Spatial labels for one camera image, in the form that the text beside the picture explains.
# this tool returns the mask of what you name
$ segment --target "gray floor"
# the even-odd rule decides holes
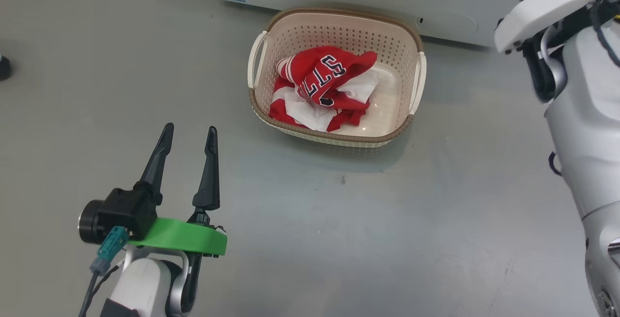
[[[248,50],[273,12],[217,0],[0,0],[3,316],[77,315],[82,207],[130,188],[176,124],[162,216],[186,219],[220,134],[228,254],[195,316],[592,316],[584,237],[547,166],[520,56],[427,40],[414,125],[371,154],[252,113]],[[98,315],[115,279],[91,307]]]

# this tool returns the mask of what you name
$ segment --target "black cylinder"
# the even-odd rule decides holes
[[[97,226],[99,220],[97,212],[102,204],[104,204],[104,201],[100,200],[88,202],[79,217],[77,226],[79,237],[86,243],[101,244],[105,238]]]
[[[12,73],[11,62],[0,54],[0,80],[6,80]]]

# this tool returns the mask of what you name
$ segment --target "green bracket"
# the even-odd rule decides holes
[[[212,255],[224,255],[227,243],[228,237],[215,229],[168,218],[157,218],[143,240],[129,241],[134,246]]]

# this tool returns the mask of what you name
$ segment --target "basket rim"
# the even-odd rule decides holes
[[[282,129],[287,129],[290,131],[294,131],[299,134],[305,134],[310,136],[316,136],[317,138],[323,139],[331,139],[331,140],[339,140],[339,141],[348,141],[351,143],[366,143],[366,144],[375,144],[375,143],[383,143],[386,141],[390,141],[397,136],[401,135],[407,127],[411,124],[414,116],[412,114],[408,114],[403,123],[395,129],[392,133],[386,134],[383,136],[355,136],[355,135],[342,135],[342,134],[334,134],[334,133],[323,133],[319,131],[314,131],[312,129],[297,127],[293,125],[289,125],[288,123],[281,122],[276,120],[275,118],[271,118],[267,114],[265,114],[256,100],[256,94],[254,93],[254,89],[248,89],[248,93],[250,95],[250,104],[252,105],[252,109],[254,112],[261,118],[261,120],[267,122],[270,125],[275,127],[279,127]]]
[[[284,19],[284,17],[286,16],[293,15],[293,14],[308,14],[308,13],[356,16],[356,17],[363,17],[365,19],[370,19],[374,21],[383,21],[385,23],[399,26],[400,28],[404,29],[406,32],[408,32],[408,34],[410,34],[413,37],[414,42],[416,43],[416,46],[418,47],[418,52],[424,52],[424,45],[422,43],[420,35],[416,32],[416,30],[411,28],[411,26],[393,17],[379,15],[379,14],[366,13],[366,12],[359,12],[359,11],[354,11],[354,10],[346,10],[346,9],[339,9],[339,8],[323,8],[323,7],[290,8],[290,9],[283,10],[282,12],[279,12],[278,14],[276,14],[271,19],[271,21],[269,21],[269,25],[267,26],[265,30],[267,32],[270,32],[273,26],[275,26],[277,22],[281,21],[281,19]]]
[[[414,42],[416,43],[416,46],[418,48],[418,52],[424,52],[424,45],[422,43],[420,35],[418,35],[415,30],[413,30],[409,25],[403,23],[402,21],[398,19],[394,19],[393,17],[370,14],[366,12],[344,10],[344,9],[339,9],[339,8],[290,8],[287,10],[283,10],[282,12],[279,12],[271,19],[271,21],[269,22],[269,25],[266,27],[265,30],[267,32],[270,32],[273,26],[275,26],[277,22],[281,21],[281,19],[283,19],[286,16],[293,15],[293,14],[307,14],[307,13],[356,16],[356,17],[363,17],[365,19],[382,21],[385,23],[396,25],[402,28],[403,30],[405,30],[406,32],[408,32],[408,34],[410,34],[413,37]],[[401,135],[401,133],[403,133],[405,129],[409,127],[409,125],[411,124],[414,118],[412,114],[408,114],[405,120],[403,121],[403,123],[399,127],[397,127],[392,133],[386,134],[384,136],[353,136],[353,135],[342,135],[342,134],[334,134],[334,133],[323,133],[323,132],[314,131],[312,129],[308,129],[304,127],[297,127],[297,126],[289,125],[288,123],[284,123],[284,122],[275,120],[275,118],[271,118],[270,116],[268,116],[268,114],[265,114],[261,110],[261,107],[259,107],[259,104],[256,100],[255,90],[253,88],[250,88],[248,91],[249,91],[250,104],[252,105],[252,109],[259,116],[259,118],[261,118],[261,120],[267,122],[270,125],[273,125],[273,126],[276,126],[282,129],[287,129],[287,130],[294,131],[299,134],[310,135],[310,136],[314,136],[317,138],[323,138],[323,139],[347,141],[351,143],[366,143],[366,144],[384,143],[386,141],[393,140],[397,136]]]

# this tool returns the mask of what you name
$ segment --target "clothing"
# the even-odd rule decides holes
[[[269,116],[316,131],[334,131],[349,123],[359,125],[379,82],[371,70],[375,52],[361,56],[324,46],[304,50],[276,65]]]

